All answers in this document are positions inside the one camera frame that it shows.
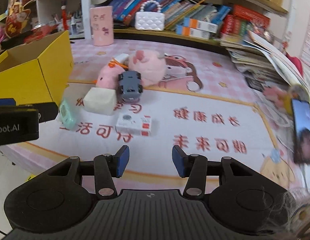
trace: gray toy car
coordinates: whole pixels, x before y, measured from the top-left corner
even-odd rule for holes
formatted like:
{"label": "gray toy car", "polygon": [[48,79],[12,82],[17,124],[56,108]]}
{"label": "gray toy car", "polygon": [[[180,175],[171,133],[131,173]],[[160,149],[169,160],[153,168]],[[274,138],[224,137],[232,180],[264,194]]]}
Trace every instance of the gray toy car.
{"label": "gray toy car", "polygon": [[124,71],[118,75],[119,95],[125,103],[136,103],[143,93],[141,74],[137,71]]}

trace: white foam cube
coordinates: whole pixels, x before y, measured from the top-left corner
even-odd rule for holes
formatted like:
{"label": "white foam cube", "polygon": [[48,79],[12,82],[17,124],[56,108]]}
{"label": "white foam cube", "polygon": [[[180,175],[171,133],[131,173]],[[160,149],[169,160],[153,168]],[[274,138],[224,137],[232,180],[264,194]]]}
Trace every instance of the white foam cube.
{"label": "white foam cube", "polygon": [[113,115],[116,90],[92,87],[83,99],[84,109],[91,113]]}

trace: white handbag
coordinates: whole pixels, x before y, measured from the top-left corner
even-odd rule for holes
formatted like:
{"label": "white handbag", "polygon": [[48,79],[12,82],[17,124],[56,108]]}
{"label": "white handbag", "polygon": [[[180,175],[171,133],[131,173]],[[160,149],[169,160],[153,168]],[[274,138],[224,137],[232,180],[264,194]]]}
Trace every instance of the white handbag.
{"label": "white handbag", "polygon": [[[144,12],[148,3],[157,5],[157,12]],[[161,13],[162,6],[157,1],[148,0],[142,3],[140,11],[135,14],[135,28],[140,31],[162,31],[165,25],[165,15]]]}

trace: yellow box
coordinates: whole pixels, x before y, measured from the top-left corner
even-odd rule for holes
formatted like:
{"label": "yellow box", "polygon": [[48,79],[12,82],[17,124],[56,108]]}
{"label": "yellow box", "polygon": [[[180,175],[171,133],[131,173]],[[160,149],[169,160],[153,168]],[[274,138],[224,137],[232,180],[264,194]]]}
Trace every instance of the yellow box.
{"label": "yellow box", "polygon": [[0,55],[0,98],[60,105],[73,66],[67,31],[9,49]]}

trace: pink duck plush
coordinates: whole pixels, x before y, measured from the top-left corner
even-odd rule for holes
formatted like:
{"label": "pink duck plush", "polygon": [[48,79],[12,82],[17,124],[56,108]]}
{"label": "pink duck plush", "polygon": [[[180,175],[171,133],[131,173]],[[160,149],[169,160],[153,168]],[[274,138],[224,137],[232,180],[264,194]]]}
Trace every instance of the pink duck plush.
{"label": "pink duck plush", "polygon": [[96,87],[116,89],[118,87],[118,75],[124,71],[124,68],[117,64],[104,66],[98,75]]}
{"label": "pink duck plush", "polygon": [[166,72],[164,55],[150,49],[137,50],[130,55],[128,69],[141,74],[143,87],[157,84]]}

